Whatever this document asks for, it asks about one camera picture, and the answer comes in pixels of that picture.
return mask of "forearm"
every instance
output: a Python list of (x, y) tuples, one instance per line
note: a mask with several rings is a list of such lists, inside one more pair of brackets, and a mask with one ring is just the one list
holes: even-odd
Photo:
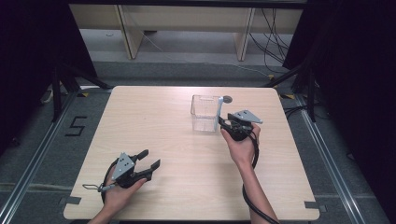
[[(254, 173), (253, 167), (250, 164), (238, 165), (239, 172), (242, 176), (242, 180), (244, 182), (245, 191), (250, 201), (259, 208), (264, 214), (271, 217), (275, 221), (277, 221), (276, 214), (269, 203), (264, 191), (262, 190), (262, 186)], [(256, 214), (253, 210), (250, 209), (250, 219), (251, 223), (268, 223), (265, 219)]]
[(102, 208), (102, 210), (88, 223), (89, 224), (107, 224), (111, 221), (111, 218), (113, 218), (116, 214), (114, 212), (111, 212), (109, 209), (106, 209), (105, 207)]

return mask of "wooden table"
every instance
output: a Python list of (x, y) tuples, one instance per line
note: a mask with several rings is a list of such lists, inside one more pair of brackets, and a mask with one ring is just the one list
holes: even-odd
[(219, 132), (196, 132), (191, 125), (191, 97), (230, 95), (221, 116), (248, 109), (263, 120), (256, 173), (281, 220), (315, 220), (318, 209), (305, 208), (315, 198), (273, 89), (220, 87), (116, 87), (108, 100), (71, 193), (69, 219), (92, 218), (102, 207), (100, 193), (83, 184), (99, 185), (121, 152), (130, 156), (148, 149), (135, 170), (161, 166), (116, 219), (248, 220), (242, 180)]

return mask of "wrist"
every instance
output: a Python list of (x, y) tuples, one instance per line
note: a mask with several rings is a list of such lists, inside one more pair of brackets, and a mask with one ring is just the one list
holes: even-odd
[(105, 204), (102, 208), (102, 211), (108, 217), (114, 217), (120, 211), (120, 209), (118, 209), (112, 205)]
[(89, 222), (90, 224), (107, 224), (117, 214), (113, 209), (103, 206), (100, 212)]
[(239, 173), (241, 173), (241, 175), (254, 172), (250, 162), (239, 162), (236, 164), (236, 166), (238, 167)]

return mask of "hand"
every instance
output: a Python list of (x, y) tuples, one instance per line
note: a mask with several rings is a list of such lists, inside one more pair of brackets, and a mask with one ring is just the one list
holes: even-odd
[[(252, 123), (253, 132), (251, 136), (253, 138), (257, 138), (257, 144), (259, 144), (259, 135), (260, 135), (260, 127)], [(225, 141), (227, 142), (228, 148), (230, 149), (231, 158), (235, 162), (235, 164), (240, 168), (241, 166), (251, 165), (251, 162), (254, 157), (254, 146), (249, 137), (245, 138), (242, 141), (234, 141), (230, 134), (227, 133), (224, 129), (221, 129), (221, 134), (223, 135)]]
[[(115, 166), (111, 168), (106, 186), (113, 183), (111, 176), (113, 176)], [(120, 210), (126, 207), (131, 200), (132, 195), (140, 189), (147, 181), (146, 178), (138, 180), (128, 189), (123, 189), (116, 186), (113, 189), (106, 191), (105, 205), (102, 210), (89, 223), (108, 223)]]

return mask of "wire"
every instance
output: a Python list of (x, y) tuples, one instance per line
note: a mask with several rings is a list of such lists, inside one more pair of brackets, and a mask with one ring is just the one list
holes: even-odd
[[(272, 70), (272, 69), (270, 69), (270, 68), (268, 67), (268, 64), (267, 64), (267, 61), (266, 61), (266, 56), (268, 55), (268, 56), (272, 57), (273, 59), (277, 60), (278, 62), (284, 63), (284, 62), (285, 62), (285, 58), (286, 58), (286, 54), (285, 54), (285, 52), (284, 52), (284, 49), (289, 49), (289, 46), (281, 39), (281, 37), (279, 36), (279, 34), (278, 34), (277, 31), (276, 31), (276, 9), (275, 9), (275, 8), (272, 9), (272, 12), (273, 12), (273, 21), (272, 21), (272, 24), (270, 24), (270, 22), (269, 22), (267, 16), (265, 15), (265, 12), (264, 12), (263, 8), (261, 8), (261, 10), (262, 10), (262, 15), (263, 15), (264, 18), (265, 18), (265, 22), (267, 23), (268, 28), (270, 29), (270, 34), (269, 34), (269, 36), (266, 35), (266, 34), (264, 34), (264, 36), (267, 38), (265, 47), (264, 47), (263, 45), (261, 45), (261, 44), (253, 37), (252, 33), (249, 33), (249, 35), (250, 35), (250, 37), (252, 38), (253, 42), (256, 44), (256, 46), (264, 52), (264, 65), (265, 65), (265, 67), (266, 67), (268, 70), (270, 70), (271, 72), (274, 72), (274, 73), (281, 73), (281, 72), (274, 71), (274, 70)], [(273, 43), (273, 44), (276, 44), (277, 50), (278, 50), (278, 52), (279, 52), (280, 57), (277, 56), (277, 55), (275, 55), (275, 54), (274, 54), (273, 52), (271, 52), (270, 50), (268, 50), (268, 46), (269, 46), (270, 42)]]
[[(322, 104), (322, 103), (315, 103), (315, 104), (314, 104), (314, 106), (320, 106), (320, 105), (323, 105), (323, 104)], [(300, 110), (307, 109), (307, 108), (308, 108), (308, 105), (299, 105), (299, 106), (295, 106), (295, 107), (284, 108), (283, 110), (285, 110), (285, 115), (287, 115), (287, 116), (286, 116), (286, 119), (289, 119), (289, 117), (290, 117), (293, 113), (295, 113), (295, 112), (297, 112), (297, 111), (300, 111)], [(315, 116), (318, 117), (318, 118), (320, 118), (320, 119), (331, 119), (330, 117), (324, 118), (324, 117), (322, 117), (322, 116), (320, 116), (320, 115), (318, 115), (318, 114), (315, 114)]]
[[(117, 162), (119, 161), (118, 158), (116, 158), (111, 164), (110, 167), (108, 167), (106, 174), (105, 174), (105, 179), (103, 180), (102, 186), (106, 186), (106, 182), (107, 182), (107, 177), (111, 171), (111, 168), (113, 168), (113, 166), (115, 166), (117, 164)], [(102, 197), (102, 202), (105, 203), (106, 200), (106, 192), (105, 191), (101, 191), (100, 192), (101, 197)]]
[[(254, 132), (254, 138), (253, 136), (251, 136), (247, 131), (245, 131), (244, 129), (242, 129), (244, 133), (247, 134), (247, 136), (250, 138), (251, 142), (253, 143), (254, 146), (254, 158), (253, 158), (253, 162), (251, 163), (251, 166), (254, 168), (256, 168), (257, 165), (257, 161), (259, 159), (259, 144), (257, 142), (257, 136)], [(258, 207), (256, 207), (256, 205), (253, 204), (253, 202), (249, 199), (247, 192), (245, 191), (245, 186), (242, 185), (242, 194), (244, 196), (245, 202), (247, 203), (248, 207), (253, 210), (257, 215), (259, 215), (260, 217), (262, 217), (263, 219), (265, 219), (266, 221), (268, 221), (271, 224), (279, 224), (277, 221), (275, 221), (273, 218), (269, 217), (268, 215), (266, 215), (264, 212), (262, 212)]]

